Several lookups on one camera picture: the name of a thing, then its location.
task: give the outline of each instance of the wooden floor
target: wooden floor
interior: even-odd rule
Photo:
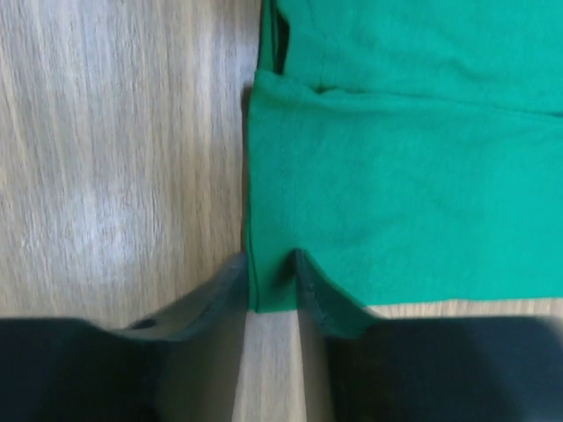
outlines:
[[[121,327],[241,248],[260,0],[6,0],[0,316]],[[553,313],[555,301],[388,308]],[[240,421],[304,420],[295,313],[248,317]]]

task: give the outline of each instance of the green cloth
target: green cloth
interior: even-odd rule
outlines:
[[[563,294],[563,2],[266,0],[251,307],[307,250],[366,305]]]

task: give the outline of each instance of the green fabric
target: green fabric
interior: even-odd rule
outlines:
[[[303,248],[366,305],[563,294],[563,2],[265,1],[251,306]]]

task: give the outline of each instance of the light wood grain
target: light wood grain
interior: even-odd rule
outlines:
[[[241,247],[260,0],[0,8],[0,316],[123,326]],[[556,301],[378,308],[563,314]],[[295,312],[249,314],[237,421],[304,421]]]

